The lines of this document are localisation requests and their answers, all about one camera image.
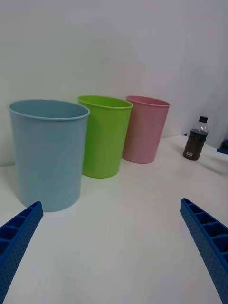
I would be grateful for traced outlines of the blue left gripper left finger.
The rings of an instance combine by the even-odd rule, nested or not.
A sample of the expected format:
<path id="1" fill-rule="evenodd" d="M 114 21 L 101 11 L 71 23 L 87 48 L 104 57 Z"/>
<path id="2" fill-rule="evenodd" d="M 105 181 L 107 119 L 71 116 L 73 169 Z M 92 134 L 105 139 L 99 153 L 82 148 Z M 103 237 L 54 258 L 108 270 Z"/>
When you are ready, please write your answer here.
<path id="1" fill-rule="evenodd" d="M 37 201 L 0 227 L 0 303 L 42 217 L 42 204 Z"/>

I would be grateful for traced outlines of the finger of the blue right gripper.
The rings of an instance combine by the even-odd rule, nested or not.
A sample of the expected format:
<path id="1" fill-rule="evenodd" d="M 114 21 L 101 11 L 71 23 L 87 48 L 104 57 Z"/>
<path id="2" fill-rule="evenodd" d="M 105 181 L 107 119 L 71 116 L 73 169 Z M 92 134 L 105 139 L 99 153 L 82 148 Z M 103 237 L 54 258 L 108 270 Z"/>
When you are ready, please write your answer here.
<path id="1" fill-rule="evenodd" d="M 217 149 L 217 152 L 228 155 L 228 140 L 224 140 L 220 147 Z"/>

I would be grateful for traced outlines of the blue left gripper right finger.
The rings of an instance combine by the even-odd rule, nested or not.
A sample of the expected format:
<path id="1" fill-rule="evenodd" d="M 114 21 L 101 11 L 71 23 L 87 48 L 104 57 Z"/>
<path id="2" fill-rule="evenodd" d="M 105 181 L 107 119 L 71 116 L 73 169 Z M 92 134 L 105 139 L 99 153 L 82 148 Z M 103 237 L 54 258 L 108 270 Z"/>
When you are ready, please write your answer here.
<path id="1" fill-rule="evenodd" d="M 228 303 L 228 228 L 186 198 L 180 213 L 222 303 Z"/>

